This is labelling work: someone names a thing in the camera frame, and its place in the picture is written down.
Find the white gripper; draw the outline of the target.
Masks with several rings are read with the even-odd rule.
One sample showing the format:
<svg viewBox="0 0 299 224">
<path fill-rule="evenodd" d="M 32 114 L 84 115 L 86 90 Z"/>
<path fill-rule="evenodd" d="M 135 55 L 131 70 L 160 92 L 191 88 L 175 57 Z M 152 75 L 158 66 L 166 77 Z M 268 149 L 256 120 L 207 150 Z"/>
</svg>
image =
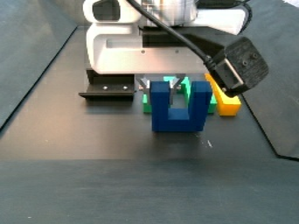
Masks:
<svg viewBox="0 0 299 224">
<path fill-rule="evenodd" d="M 196 0 L 135 1 L 163 23 L 186 31 L 211 28 L 235 36 L 246 20 L 242 9 L 199 9 Z M 136 74 L 135 79 L 146 94 L 150 93 L 151 81 L 144 74 L 176 74 L 170 79 L 174 98 L 186 74 L 206 70 L 200 57 L 167 37 L 159 38 L 152 45 L 146 44 L 146 30 L 155 24 L 127 0 L 86 0 L 83 13 L 91 22 L 87 32 L 91 68 L 99 74 Z"/>
</svg>

